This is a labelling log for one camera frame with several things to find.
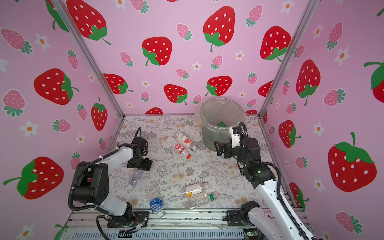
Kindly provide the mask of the clear bottle purple red label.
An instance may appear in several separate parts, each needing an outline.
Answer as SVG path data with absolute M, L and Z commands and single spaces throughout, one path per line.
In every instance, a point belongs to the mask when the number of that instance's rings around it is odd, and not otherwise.
M 145 171 L 143 171 L 143 170 L 135 169 L 132 172 L 131 176 L 130 176 L 129 185 L 135 187 L 139 183 L 139 181 L 142 178 L 144 172 Z

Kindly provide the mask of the Pocari bottle blue label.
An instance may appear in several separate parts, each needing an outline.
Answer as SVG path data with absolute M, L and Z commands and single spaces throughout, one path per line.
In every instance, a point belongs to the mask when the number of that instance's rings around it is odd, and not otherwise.
M 159 219 L 164 217 L 164 203 L 160 195 L 160 190 L 158 186 L 148 186 L 147 188 L 147 198 L 150 203 L 150 208 L 152 213 L 156 214 Z

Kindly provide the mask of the white bottle with red cap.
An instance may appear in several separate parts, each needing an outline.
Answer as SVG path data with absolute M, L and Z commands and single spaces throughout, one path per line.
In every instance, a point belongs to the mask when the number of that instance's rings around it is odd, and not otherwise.
M 180 144 L 177 140 L 175 140 L 172 136 L 167 138 L 167 143 L 181 156 L 185 157 L 186 159 L 190 159 L 191 155 L 189 152 L 185 149 L 185 147 Z

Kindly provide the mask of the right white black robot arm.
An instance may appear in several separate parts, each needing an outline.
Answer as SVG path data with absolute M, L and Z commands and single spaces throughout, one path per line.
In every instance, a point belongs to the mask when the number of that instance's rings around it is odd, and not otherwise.
M 214 142 L 218 156 L 234 158 L 241 174 L 252 184 L 269 207 L 269 217 L 255 201 L 241 205 L 242 221 L 256 226 L 268 240 L 313 240 L 315 236 L 304 225 L 284 198 L 280 172 L 276 166 L 261 160 L 261 148 L 256 139 L 234 137 L 229 143 Z

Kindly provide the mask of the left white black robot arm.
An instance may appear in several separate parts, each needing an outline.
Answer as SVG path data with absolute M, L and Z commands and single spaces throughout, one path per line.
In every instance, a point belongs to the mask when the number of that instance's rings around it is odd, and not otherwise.
M 132 205 L 110 192 L 109 174 L 127 164 L 129 169 L 149 171 L 153 161 L 146 158 L 148 142 L 135 137 L 130 144 L 118 145 L 115 150 L 92 162 L 80 162 L 70 187 L 68 206 L 72 211 L 97 210 L 119 225 L 128 227 L 135 221 Z

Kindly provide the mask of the grey mesh waste bin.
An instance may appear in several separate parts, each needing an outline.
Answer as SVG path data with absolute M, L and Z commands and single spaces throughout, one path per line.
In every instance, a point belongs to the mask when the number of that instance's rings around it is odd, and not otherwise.
M 198 116 L 201 119 L 203 143 L 210 150 L 215 150 L 214 142 L 230 141 L 231 127 L 244 122 L 244 109 L 235 101 L 226 98 L 213 98 L 201 105 Z

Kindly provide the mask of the bottle with red white label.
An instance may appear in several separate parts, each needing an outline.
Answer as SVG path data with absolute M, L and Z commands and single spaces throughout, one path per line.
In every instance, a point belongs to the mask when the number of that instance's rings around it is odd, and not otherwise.
M 194 142 L 189 137 L 184 135 L 183 133 L 177 132 L 174 135 L 174 137 L 175 137 L 176 141 L 178 143 L 180 143 L 183 147 L 185 147 L 188 151 L 193 152 L 193 153 L 196 153 L 198 151 L 198 148 L 194 144 Z

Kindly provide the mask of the clear bottle beige label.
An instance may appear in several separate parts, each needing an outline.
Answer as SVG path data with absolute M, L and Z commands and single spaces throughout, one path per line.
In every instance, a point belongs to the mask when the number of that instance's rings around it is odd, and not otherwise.
M 191 196 L 202 194 L 208 190 L 208 183 L 196 183 L 188 186 L 182 187 L 182 196 L 183 198 L 189 198 Z

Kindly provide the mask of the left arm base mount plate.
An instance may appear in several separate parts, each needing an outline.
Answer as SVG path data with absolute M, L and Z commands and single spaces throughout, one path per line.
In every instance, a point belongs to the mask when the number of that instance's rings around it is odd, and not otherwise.
M 146 228 L 149 220 L 150 212 L 134 211 L 129 216 L 110 216 L 108 220 L 108 228 L 126 228 L 128 230 L 138 230 Z

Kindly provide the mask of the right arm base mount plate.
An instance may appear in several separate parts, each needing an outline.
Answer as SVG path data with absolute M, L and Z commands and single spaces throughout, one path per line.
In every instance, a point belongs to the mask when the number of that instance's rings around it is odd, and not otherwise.
M 249 220 L 244 217 L 240 210 L 226 211 L 223 222 L 227 222 L 230 227 L 254 227 Z

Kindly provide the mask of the aluminium front rail frame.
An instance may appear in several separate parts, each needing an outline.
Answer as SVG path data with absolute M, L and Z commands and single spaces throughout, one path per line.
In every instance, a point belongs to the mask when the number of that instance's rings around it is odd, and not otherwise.
M 146 225 L 129 233 L 133 227 L 115 225 L 108 227 L 104 218 L 96 224 L 97 213 L 82 211 L 72 213 L 59 234 L 60 240 L 264 240 L 257 227 L 236 222 L 229 226 L 223 219 L 228 209 L 166 209 L 159 219 L 149 213 Z

